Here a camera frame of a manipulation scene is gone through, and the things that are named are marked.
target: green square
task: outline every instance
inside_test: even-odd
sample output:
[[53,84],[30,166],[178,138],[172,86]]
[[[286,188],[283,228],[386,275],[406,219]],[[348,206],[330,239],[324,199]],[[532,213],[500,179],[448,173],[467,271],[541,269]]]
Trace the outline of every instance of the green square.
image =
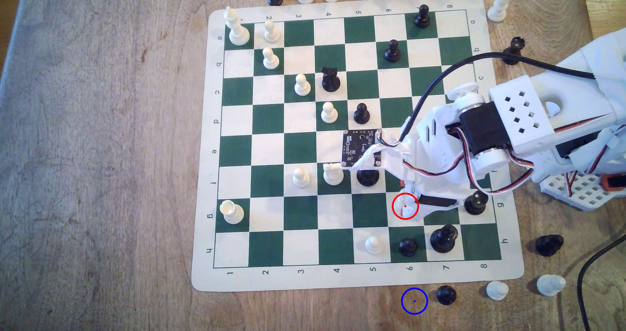
[[283,166],[253,166],[250,173],[250,197],[282,196]]
[[428,14],[431,23],[426,28],[418,28],[413,21],[418,13],[407,13],[404,15],[404,23],[406,24],[407,39],[429,39],[437,37],[437,15],[434,12]]
[[252,133],[282,133],[284,129],[284,104],[252,106]]
[[317,164],[317,195],[325,194],[350,194],[350,171],[344,169],[344,180],[336,186],[332,186],[324,180],[324,164]]
[[352,229],[319,230],[319,264],[354,264]]
[[434,211],[424,217],[424,224],[428,226],[459,224],[459,209]]
[[251,135],[220,138],[220,166],[250,166],[251,155]]
[[346,70],[346,47],[341,45],[322,45],[315,47],[315,71],[321,73],[322,67]]
[[387,196],[385,193],[353,194],[352,224],[360,227],[387,227]]
[[[400,254],[400,241],[405,238],[413,238],[418,244],[418,251],[413,256]],[[417,227],[389,227],[389,246],[391,247],[392,263],[420,263],[426,262],[426,239],[424,239],[424,226]]]
[[[424,95],[433,80],[441,74],[441,67],[411,68],[411,93],[413,96]],[[443,82],[434,87],[430,95],[443,95]]]
[[241,46],[234,45],[229,38],[231,29],[226,26],[226,29],[224,31],[224,50],[251,50],[252,48],[254,48],[254,23],[245,23],[241,24],[241,26],[246,28],[250,33],[250,39],[248,39],[248,42]]
[[378,98],[378,71],[348,71],[348,100]]
[[254,50],[254,75],[278,75],[283,74],[285,70],[284,49],[282,47],[272,48],[274,55],[278,57],[278,67],[267,69],[263,65],[263,50]]
[[282,266],[282,231],[250,232],[248,266]]
[[244,209],[244,218],[237,224],[227,223],[224,215],[220,213],[220,204],[222,204],[223,200],[219,200],[214,213],[216,233],[247,232],[250,229],[250,198],[231,199],[231,201]]
[[439,39],[441,65],[453,65],[471,56],[470,37]]
[[321,130],[344,130],[348,129],[348,101],[340,100],[340,101],[331,101],[333,103],[333,107],[337,110],[337,120],[333,123],[326,123],[322,120],[322,107],[324,106],[323,101],[316,102],[316,124],[317,131]]
[[344,18],[346,43],[376,41],[374,16]]
[[317,161],[316,133],[285,133],[285,163],[305,164]]
[[495,223],[462,224],[465,260],[501,260],[498,227]]
[[315,45],[312,20],[285,22],[285,47]]
[[295,93],[295,76],[296,74],[290,74],[285,76],[285,103],[289,102],[311,102],[315,101],[315,74],[305,74],[307,82],[311,86],[311,91],[308,95],[300,96]]
[[382,98],[380,100],[382,127],[401,127],[412,110],[413,104],[410,97]]

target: wooden table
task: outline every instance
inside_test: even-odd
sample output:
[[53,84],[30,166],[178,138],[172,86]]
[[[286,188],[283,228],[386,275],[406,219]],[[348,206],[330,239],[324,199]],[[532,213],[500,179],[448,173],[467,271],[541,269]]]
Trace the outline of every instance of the wooden table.
[[[195,291],[207,17],[227,5],[266,2],[22,0],[0,84],[3,329],[582,328],[576,276],[626,230],[624,201],[582,213],[536,184],[516,192],[526,269],[501,302],[485,282],[453,284],[456,303],[432,302],[419,316],[400,307],[406,286]],[[493,50],[521,35],[525,55],[550,63],[591,40],[584,0],[512,0],[489,30]],[[539,72],[495,65],[498,82]],[[534,253],[534,239],[551,233],[564,248]],[[626,328],[625,255],[615,248],[587,272],[594,329]],[[554,298],[533,291],[545,273],[567,280]],[[437,286],[421,287],[432,300]]]

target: white square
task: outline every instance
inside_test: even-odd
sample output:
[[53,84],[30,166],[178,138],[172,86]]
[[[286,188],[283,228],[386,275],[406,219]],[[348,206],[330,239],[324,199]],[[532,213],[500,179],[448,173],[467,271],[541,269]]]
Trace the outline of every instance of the white square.
[[378,60],[375,42],[347,43],[346,70],[375,70]]
[[406,40],[404,15],[374,16],[376,41]]
[[441,65],[439,39],[411,39],[406,42],[409,67],[433,67]]
[[313,21],[315,45],[339,45],[346,42],[344,19],[316,19]]
[[378,70],[378,96],[408,97],[412,95],[411,70],[408,68],[390,68]]
[[215,234],[215,267],[247,267],[250,251],[250,233],[229,232]]
[[[285,196],[313,196],[317,195],[317,164],[285,164],[283,166],[284,173],[284,187],[283,192]],[[293,172],[296,168],[302,168],[304,172],[309,174],[309,184],[300,188],[293,183]]]
[[317,162],[341,162],[343,130],[327,130],[316,133]]
[[285,133],[304,133],[316,131],[315,102],[285,103]]
[[224,78],[252,77],[254,50],[224,51]]
[[285,74],[315,73],[315,46],[285,47]]
[[440,38],[466,37],[470,34],[465,11],[439,11],[435,12],[435,17],[437,36]]
[[252,79],[252,104],[267,105],[285,102],[285,76],[258,75]]
[[283,213],[281,196],[250,198],[250,232],[282,231]]
[[249,198],[251,172],[251,166],[220,167],[219,182],[217,184],[217,198]]
[[295,230],[282,233],[283,265],[319,264],[317,230]]
[[318,195],[317,228],[352,228],[352,194]]
[[222,107],[222,136],[252,134],[252,105]]
[[[365,241],[370,236],[380,240],[382,250],[378,254],[370,254],[365,249]],[[389,229],[387,227],[370,227],[352,229],[354,242],[354,263],[390,263],[391,249],[389,248]]]
[[253,134],[252,165],[282,165],[285,159],[285,135]]
[[426,259],[429,262],[448,262],[450,260],[463,260],[465,255],[463,254],[463,237],[461,236],[461,225],[453,224],[456,230],[459,232],[459,236],[455,240],[455,247],[448,253],[437,253],[434,251],[433,246],[430,244],[430,236],[435,230],[443,227],[443,225],[437,226],[424,226],[424,237],[426,238]]

